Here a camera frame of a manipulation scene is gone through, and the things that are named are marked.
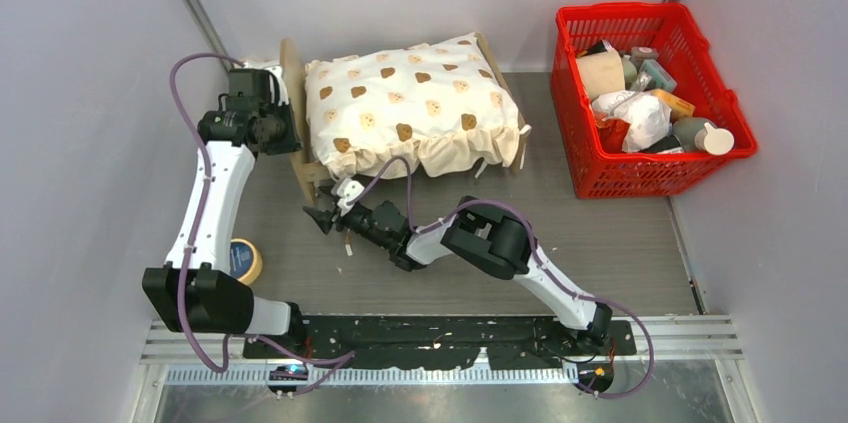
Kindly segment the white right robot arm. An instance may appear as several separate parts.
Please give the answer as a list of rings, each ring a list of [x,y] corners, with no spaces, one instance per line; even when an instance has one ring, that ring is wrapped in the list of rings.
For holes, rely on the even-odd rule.
[[[596,353],[610,341],[610,305],[553,264],[526,218],[505,204],[466,196],[447,216],[413,226],[390,201],[371,209],[355,197],[328,195],[334,209],[303,208],[322,233],[354,233],[407,272],[456,256],[490,277],[524,287],[554,313],[580,351]]]

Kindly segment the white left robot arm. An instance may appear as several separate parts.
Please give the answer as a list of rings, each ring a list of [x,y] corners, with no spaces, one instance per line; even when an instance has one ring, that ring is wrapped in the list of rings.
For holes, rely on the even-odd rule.
[[[268,335],[280,355],[298,355],[307,341],[292,303],[256,296],[230,272],[238,206],[257,157],[297,152],[302,144],[279,66],[237,68],[219,109],[197,124],[201,141],[192,194],[181,229],[160,267],[148,268],[142,289],[165,326],[182,329],[184,313],[198,333]]]

